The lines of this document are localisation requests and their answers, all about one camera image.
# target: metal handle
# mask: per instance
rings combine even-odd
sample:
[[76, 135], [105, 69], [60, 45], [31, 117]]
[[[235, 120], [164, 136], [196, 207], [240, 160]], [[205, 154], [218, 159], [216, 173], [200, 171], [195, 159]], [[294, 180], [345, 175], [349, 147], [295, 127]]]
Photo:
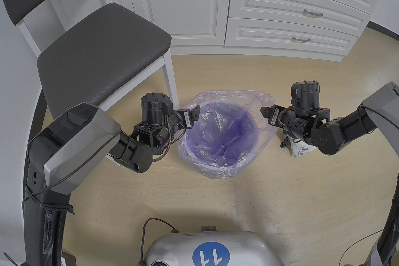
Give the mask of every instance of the metal handle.
[[299, 42], [309, 42], [309, 41], [311, 41], [311, 38], [306, 39], [306, 40], [302, 40], [302, 39], [298, 39], [298, 38], [296, 38], [296, 37], [292, 37], [292, 39], [293, 39], [294, 41], [299, 41]]
[[311, 15], [314, 15], [315, 17], [322, 17], [322, 16], [323, 16], [323, 13], [322, 13], [322, 12], [319, 13], [319, 14], [317, 14], [316, 12], [308, 11], [308, 10], [306, 10], [306, 9], [303, 11], [303, 13], [305, 13], [305, 14], [311, 14]]

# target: trash can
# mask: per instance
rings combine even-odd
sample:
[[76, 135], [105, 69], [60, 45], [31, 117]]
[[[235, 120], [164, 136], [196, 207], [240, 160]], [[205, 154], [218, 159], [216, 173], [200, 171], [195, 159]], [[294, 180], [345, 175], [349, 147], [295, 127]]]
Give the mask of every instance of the trash can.
[[267, 146], [277, 128], [260, 109], [274, 99], [259, 91], [205, 91], [188, 108], [201, 106], [199, 120], [179, 140], [179, 156], [212, 179], [233, 177]]

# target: floor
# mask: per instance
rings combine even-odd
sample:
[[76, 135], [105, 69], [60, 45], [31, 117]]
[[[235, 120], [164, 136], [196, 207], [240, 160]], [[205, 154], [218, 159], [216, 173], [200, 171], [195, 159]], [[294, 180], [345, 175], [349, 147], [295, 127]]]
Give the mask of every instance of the floor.
[[[320, 82], [320, 106], [332, 118], [354, 111], [383, 84], [399, 83], [399, 42], [366, 29], [341, 63], [248, 55], [173, 56], [180, 105], [205, 90], [259, 90], [277, 104], [290, 103], [294, 81]], [[166, 92], [158, 71], [108, 113], [126, 132], [141, 121], [140, 97]], [[144, 174], [104, 159], [73, 192], [76, 215], [68, 215], [63, 249], [78, 266], [136, 265], [142, 226], [159, 217], [181, 232], [201, 226], [252, 230], [273, 244], [286, 265], [337, 266], [345, 249], [382, 229], [395, 189], [399, 160], [377, 130], [328, 157], [313, 151], [302, 158], [280, 149], [278, 132], [241, 174], [208, 179], [169, 154]], [[169, 233], [148, 225], [147, 249]], [[353, 246], [341, 265], [364, 262], [378, 235]]]

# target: gray seat cushion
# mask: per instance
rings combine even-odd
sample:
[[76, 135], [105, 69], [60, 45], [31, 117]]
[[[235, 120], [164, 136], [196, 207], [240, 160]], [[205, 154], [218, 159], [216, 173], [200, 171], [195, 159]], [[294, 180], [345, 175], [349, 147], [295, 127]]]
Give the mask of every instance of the gray seat cushion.
[[93, 12], [37, 60], [53, 118], [87, 102], [99, 106], [170, 47], [171, 36], [115, 3]]

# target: printed symbol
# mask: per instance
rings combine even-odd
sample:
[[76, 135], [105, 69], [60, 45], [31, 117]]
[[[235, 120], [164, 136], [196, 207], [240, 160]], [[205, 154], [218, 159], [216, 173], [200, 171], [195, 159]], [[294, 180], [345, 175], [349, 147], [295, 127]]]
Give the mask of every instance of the printed symbol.
[[230, 252], [226, 246], [217, 242], [207, 242], [199, 245], [193, 253], [195, 266], [227, 266]]

